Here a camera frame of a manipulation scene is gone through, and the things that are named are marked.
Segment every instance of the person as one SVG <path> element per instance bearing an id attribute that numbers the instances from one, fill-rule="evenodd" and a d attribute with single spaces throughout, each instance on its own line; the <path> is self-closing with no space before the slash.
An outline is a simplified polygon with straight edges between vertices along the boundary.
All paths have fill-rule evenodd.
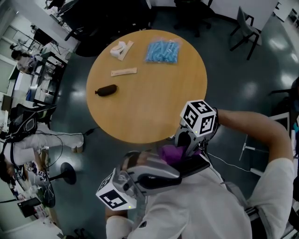
<path id="1" fill-rule="evenodd" d="M 30 74 L 38 62 L 35 57 L 20 50 L 13 50 L 11 57 L 17 60 L 17 69 L 25 74 Z"/>
<path id="2" fill-rule="evenodd" d="M 63 6 L 64 4 L 64 0 L 46 0 L 46 6 L 45 6 L 45 9 L 51 9 L 52 7 L 57 7 L 58 8 L 58 11 L 60 10 L 60 8 Z"/>
<path id="3" fill-rule="evenodd" d="M 218 111 L 219 123 L 248 134 L 269 148 L 269 162 L 248 204 L 266 215 L 268 238 L 279 239 L 288 221 L 293 196 L 293 154 L 285 128 L 254 112 Z M 137 164 L 146 158 L 141 153 Z M 128 159 L 122 169 L 126 169 Z M 127 211 L 106 208 L 107 239 L 252 238 L 250 219 L 212 167 L 186 177 L 173 190 L 147 197 L 145 216 L 132 230 Z"/>
<path id="4" fill-rule="evenodd" d="M 11 159 L 11 143 L 7 143 L 0 154 L 0 178 L 9 183 L 14 176 L 14 164 L 23 165 L 35 161 L 39 170 L 44 171 L 38 150 L 44 147 L 68 146 L 74 153 L 83 151 L 84 137 L 82 133 L 67 134 L 54 132 L 44 123 L 37 124 L 35 134 L 32 134 L 20 142 L 14 143 L 14 162 Z"/>

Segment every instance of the office desk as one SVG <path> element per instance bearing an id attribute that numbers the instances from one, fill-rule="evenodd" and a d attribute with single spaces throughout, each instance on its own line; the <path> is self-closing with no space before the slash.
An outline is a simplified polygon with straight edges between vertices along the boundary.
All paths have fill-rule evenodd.
<path id="1" fill-rule="evenodd" d="M 177 64 L 146 63 L 148 44 L 155 37 L 179 39 Z M 110 55 L 118 41 L 134 42 L 123 61 Z M 111 70 L 137 67 L 137 74 L 111 77 Z M 116 93 L 100 97 L 95 91 L 115 84 Z M 145 30 L 121 37 L 94 62 L 86 85 L 87 105 L 93 119 L 109 135 L 131 143 L 151 143 L 172 136 L 188 100 L 204 99 L 206 69 L 196 49 L 169 32 Z"/>

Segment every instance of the black chair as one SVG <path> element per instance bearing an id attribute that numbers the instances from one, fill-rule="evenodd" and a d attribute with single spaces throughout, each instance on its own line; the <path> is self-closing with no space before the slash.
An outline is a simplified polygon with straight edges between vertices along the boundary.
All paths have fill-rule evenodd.
<path id="1" fill-rule="evenodd" d="M 251 18 L 251 23 L 250 25 L 248 25 L 246 23 L 246 20 L 248 18 Z M 247 57 L 247 60 L 250 59 L 251 55 L 252 55 L 252 52 L 253 50 L 255 49 L 256 45 L 262 45 L 262 39 L 261 39 L 261 36 L 260 36 L 260 33 L 258 32 L 257 29 L 255 29 L 252 25 L 253 25 L 253 20 L 254 20 L 254 17 L 246 14 L 243 12 L 242 8 L 239 7 L 239 11 L 238 11 L 238 16 L 237 16 L 237 21 L 239 23 L 239 25 L 235 28 L 235 30 L 233 30 L 233 32 L 230 34 L 231 36 L 234 35 L 238 29 L 241 29 L 242 31 L 242 34 L 243 34 L 243 39 L 238 42 L 235 46 L 233 46 L 230 51 L 233 51 L 235 50 L 237 47 L 239 47 L 242 43 L 246 42 L 248 43 L 248 40 L 252 37 L 252 36 L 255 36 L 255 39 L 254 39 L 254 42 L 252 44 L 252 47 L 251 47 L 251 50 L 248 54 L 248 57 Z"/>
<path id="2" fill-rule="evenodd" d="M 21 104 L 11 108 L 9 113 L 10 120 L 14 120 L 24 112 L 37 112 L 37 122 L 45 123 L 50 129 L 51 115 L 56 110 L 56 105 L 45 105 L 37 108 L 28 108 Z"/>
<path id="3" fill-rule="evenodd" d="M 214 11 L 201 0 L 174 0 L 177 10 L 178 23 L 174 25 L 179 29 L 182 25 L 189 25 L 195 30 L 195 37 L 200 37 L 199 24 L 205 24 L 207 29 L 211 24 L 203 19 L 212 17 Z"/>

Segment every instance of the white pants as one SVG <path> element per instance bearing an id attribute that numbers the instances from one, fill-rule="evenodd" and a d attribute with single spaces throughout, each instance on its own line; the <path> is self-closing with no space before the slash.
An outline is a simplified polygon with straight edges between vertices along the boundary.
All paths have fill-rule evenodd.
<path id="1" fill-rule="evenodd" d="M 14 143 L 14 162 L 16 165 L 23 165 L 24 163 L 33 161 L 35 159 L 34 151 L 44 147 L 63 145 L 75 148 L 81 147 L 83 142 L 84 137 L 82 133 L 67 134 L 63 132 L 54 132 L 49 130 L 44 123 L 38 123 L 35 134 L 26 137 L 20 142 Z M 4 155 L 5 158 L 11 162 L 10 148 L 11 144 L 8 143 L 4 149 Z"/>

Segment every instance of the reflective floor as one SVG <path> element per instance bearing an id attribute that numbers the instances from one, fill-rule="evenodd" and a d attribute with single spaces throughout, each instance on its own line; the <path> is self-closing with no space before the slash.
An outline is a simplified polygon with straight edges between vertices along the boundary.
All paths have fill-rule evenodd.
<path id="1" fill-rule="evenodd" d="M 173 32 L 190 42 L 202 57 L 207 72 L 206 101 L 217 108 L 248 110 L 271 114 L 273 106 L 284 96 L 268 96 L 272 90 L 289 88 L 299 75 L 296 51 L 277 18 L 271 17 L 262 32 L 262 46 L 257 46 L 251 59 L 246 60 L 252 43 L 243 44 L 235 51 L 229 48 L 242 38 L 237 32 L 229 34 L 235 24 L 209 19 L 210 30 L 200 27 L 200 38 L 188 29 L 174 30 L 176 23 L 173 12 L 160 11 L 153 28 Z M 51 128 L 68 133 L 86 132 L 97 125 L 86 104 L 85 85 L 89 70 L 96 57 L 84 58 L 73 55 L 69 60 L 60 85 L 57 110 L 53 115 Z M 244 134 L 220 127 L 210 142 L 209 153 L 228 163 L 246 170 L 250 165 L 261 170 L 267 163 L 267 154 L 245 151 L 239 157 L 245 140 Z M 104 206 L 95 196 L 100 182 L 121 161 L 130 150 L 153 149 L 169 143 L 157 142 L 149 145 L 125 143 L 107 135 L 101 129 L 85 138 L 82 154 L 73 154 L 64 148 L 61 158 L 51 167 L 50 174 L 60 172 L 60 165 L 69 162 L 77 172 L 77 183 L 68 185 L 62 179 L 53 183 L 56 196 L 56 212 L 65 234 L 72 234 L 75 228 L 85 228 L 91 238 L 105 238 Z M 61 148 L 50 150 L 52 160 L 59 157 Z M 249 197 L 259 177 L 228 166 L 211 157 L 214 167 L 226 181 L 239 185 Z"/>

